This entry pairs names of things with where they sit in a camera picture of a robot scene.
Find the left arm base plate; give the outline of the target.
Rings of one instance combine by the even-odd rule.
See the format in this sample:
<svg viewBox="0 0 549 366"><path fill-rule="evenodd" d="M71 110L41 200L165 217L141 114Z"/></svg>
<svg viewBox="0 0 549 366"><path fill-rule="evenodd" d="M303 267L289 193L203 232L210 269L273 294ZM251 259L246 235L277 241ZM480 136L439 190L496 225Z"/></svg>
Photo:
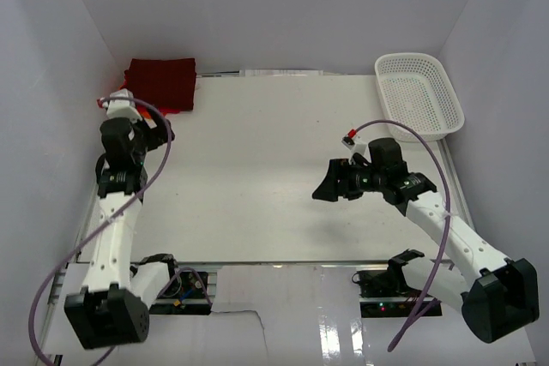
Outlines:
<svg viewBox="0 0 549 366"><path fill-rule="evenodd" d="M151 315L209 315L211 305L206 296L208 290L208 273L197 273L200 280L191 271L183 271L151 306Z"/></svg>

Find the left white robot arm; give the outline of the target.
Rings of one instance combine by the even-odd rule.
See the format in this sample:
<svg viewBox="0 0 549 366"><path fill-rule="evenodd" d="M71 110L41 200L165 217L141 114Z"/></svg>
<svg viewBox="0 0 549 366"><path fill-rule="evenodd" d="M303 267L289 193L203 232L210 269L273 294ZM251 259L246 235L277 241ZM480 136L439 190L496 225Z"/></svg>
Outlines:
<svg viewBox="0 0 549 366"><path fill-rule="evenodd" d="M100 126L104 147L96 168L100 225L94 252L79 292L66 296L63 309L86 350L141 343L149 332L149 309L160 294L170 297L181 286L171 255L131 264L131 247L144 188L148 152L170 144L171 125L159 120L117 117Z"/></svg>

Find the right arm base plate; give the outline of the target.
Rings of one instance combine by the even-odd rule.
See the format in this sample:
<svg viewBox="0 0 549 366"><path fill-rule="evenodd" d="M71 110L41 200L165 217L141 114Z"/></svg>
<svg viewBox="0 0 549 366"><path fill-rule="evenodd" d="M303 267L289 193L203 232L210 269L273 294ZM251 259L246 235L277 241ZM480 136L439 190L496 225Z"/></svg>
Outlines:
<svg viewBox="0 0 549 366"><path fill-rule="evenodd" d="M421 290L398 285L388 269L360 270L351 280L359 288L363 319L407 318L421 293Z"/></svg>

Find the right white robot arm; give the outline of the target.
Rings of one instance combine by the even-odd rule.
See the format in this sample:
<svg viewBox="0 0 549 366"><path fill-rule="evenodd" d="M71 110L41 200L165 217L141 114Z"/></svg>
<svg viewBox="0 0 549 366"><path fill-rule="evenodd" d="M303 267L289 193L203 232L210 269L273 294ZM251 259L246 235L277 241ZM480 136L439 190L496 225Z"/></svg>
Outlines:
<svg viewBox="0 0 549 366"><path fill-rule="evenodd" d="M540 317L537 272L526 259L512 260L492 247L461 218L446 211L446 201L424 174L411 172L393 138L364 144L346 136L350 159L332 159L312 197L336 202L379 193L421 228L454 263L436 269L424 253L407 249L389 259L389 289L400 297L426 288L429 295L462 314L469 330L492 343Z"/></svg>

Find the dark red t-shirt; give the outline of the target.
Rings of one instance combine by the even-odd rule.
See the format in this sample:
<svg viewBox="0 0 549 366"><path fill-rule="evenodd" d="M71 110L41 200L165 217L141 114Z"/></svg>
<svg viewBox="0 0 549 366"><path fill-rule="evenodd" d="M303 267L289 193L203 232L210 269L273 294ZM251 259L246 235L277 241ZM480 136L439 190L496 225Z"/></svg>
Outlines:
<svg viewBox="0 0 549 366"><path fill-rule="evenodd" d="M196 60L132 59L122 88L157 107L163 114L193 111Z"/></svg>

